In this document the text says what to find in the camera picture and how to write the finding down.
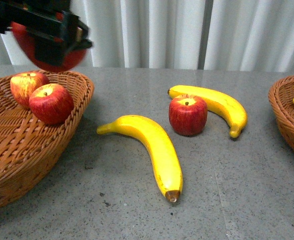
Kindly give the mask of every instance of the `basket rim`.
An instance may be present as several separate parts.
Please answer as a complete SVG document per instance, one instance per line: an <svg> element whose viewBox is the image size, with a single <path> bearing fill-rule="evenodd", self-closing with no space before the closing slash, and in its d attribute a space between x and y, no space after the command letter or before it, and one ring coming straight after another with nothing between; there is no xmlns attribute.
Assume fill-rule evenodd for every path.
<svg viewBox="0 0 294 240"><path fill-rule="evenodd" d="M294 75L289 75L279 79L270 87L268 92L269 102L272 106L273 111L278 116L281 116L283 120L285 120L282 122L286 124L287 126L290 126L290 125L294 126L294 118L283 107L278 93L279 93L280 87L291 84L291 83L294 83Z"/></svg>
<svg viewBox="0 0 294 240"><path fill-rule="evenodd" d="M39 160L32 161L33 164L31 164L30 161L28 161L28 159L33 158L37 154L44 151L51 143L53 143L54 141L58 141L60 139L60 137L62 137L64 135L64 132L68 129L68 126L71 126L71 123L73 122L74 118L78 115L77 113L79 113L80 109L84 107L84 102L86 102L86 101L88 101L88 103L90 102L92 95L94 93L94 90L95 90L94 83L86 75L84 75L80 72L77 72L77 71L69 70L69 71L62 71L62 72L50 72L50 71L45 71L42 69L36 69L36 70L31 70L31 71L41 72L44 74L57 74L57 75L65 75L65 76L70 76L72 74L75 76L80 76L86 82L86 91L83 92L83 96L81 98L81 101L82 101L81 104L74 106L74 109L71 111L68 118L65 120L64 123L61 124L61 126L59 126L57 128L56 132L50 138L48 138L46 141L44 141L40 147L34 149L32 152L28 152L24 156L24 158L22 158L21 164L18 164L14 167L9 167L8 169L0 169L0 180L7 178L7 177L10 177L11 175L15 175L18 168L20 168L20 171L27 171L28 169L30 169L33 166L33 164L38 162ZM0 77L0 82L5 81L6 79L10 79L12 76L14 76L16 74L17 73L7 75L4 77Z"/></svg>

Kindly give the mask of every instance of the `apple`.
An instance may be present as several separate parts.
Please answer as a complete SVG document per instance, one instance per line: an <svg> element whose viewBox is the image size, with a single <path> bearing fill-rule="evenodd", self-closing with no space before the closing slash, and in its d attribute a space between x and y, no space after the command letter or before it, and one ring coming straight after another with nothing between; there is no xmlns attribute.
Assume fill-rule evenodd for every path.
<svg viewBox="0 0 294 240"><path fill-rule="evenodd" d="M11 22L10 26L12 34L20 48L24 51L29 60L40 69L54 73L67 71L80 64L87 54L87 49L74 50L66 55L61 66L50 65L35 58L35 39L29 35L26 26L17 22Z"/></svg>
<svg viewBox="0 0 294 240"><path fill-rule="evenodd" d="M207 114L207 103L200 96L181 94L169 104L169 123L182 136L201 133L207 122Z"/></svg>
<svg viewBox="0 0 294 240"><path fill-rule="evenodd" d="M61 124L74 109L74 101L64 86L50 83L37 88L29 98L31 112L43 123Z"/></svg>
<svg viewBox="0 0 294 240"><path fill-rule="evenodd" d="M10 79L10 91L17 103L29 108L29 98L39 87L49 84L48 77L41 72L20 72Z"/></svg>

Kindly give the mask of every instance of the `granite table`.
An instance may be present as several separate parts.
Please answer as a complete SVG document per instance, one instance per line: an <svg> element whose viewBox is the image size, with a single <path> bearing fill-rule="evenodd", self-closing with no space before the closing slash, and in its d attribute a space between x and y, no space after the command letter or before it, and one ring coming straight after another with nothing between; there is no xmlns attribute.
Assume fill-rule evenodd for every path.
<svg viewBox="0 0 294 240"><path fill-rule="evenodd" d="M0 65L0 77L36 69ZM294 240L294 152L268 101L271 85L293 72L98 68L95 92L74 137L50 173L0 208L0 240ZM216 89L239 100L248 123L237 140L208 113L204 131L176 134L167 90L178 84ZM170 136L183 172L178 202L160 193L145 147L98 125L137 114Z"/></svg>

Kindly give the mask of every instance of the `curtain fold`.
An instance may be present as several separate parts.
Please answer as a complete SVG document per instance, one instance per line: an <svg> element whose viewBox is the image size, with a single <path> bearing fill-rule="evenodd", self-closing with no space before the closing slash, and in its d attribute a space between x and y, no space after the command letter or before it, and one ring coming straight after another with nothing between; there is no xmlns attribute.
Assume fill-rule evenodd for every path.
<svg viewBox="0 0 294 240"><path fill-rule="evenodd" d="M206 1L72 0L93 41L80 65L197 69L205 56L205 70L294 71L294 0L213 0L202 39ZM0 34L0 64L31 64L11 32Z"/></svg>

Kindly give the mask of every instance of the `wicker basket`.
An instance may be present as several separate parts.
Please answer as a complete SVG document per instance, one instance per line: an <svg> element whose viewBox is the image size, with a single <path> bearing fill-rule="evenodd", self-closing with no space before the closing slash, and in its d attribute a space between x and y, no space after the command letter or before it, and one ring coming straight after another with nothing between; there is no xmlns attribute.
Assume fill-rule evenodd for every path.
<svg viewBox="0 0 294 240"><path fill-rule="evenodd" d="M94 94L93 82L78 72L37 71L66 87L75 107L65 123L45 125L14 101L12 75L0 78L0 207L25 195L52 169Z"/></svg>
<svg viewBox="0 0 294 240"><path fill-rule="evenodd" d="M269 89L268 99L276 116L277 126L294 151L294 75L275 82Z"/></svg>

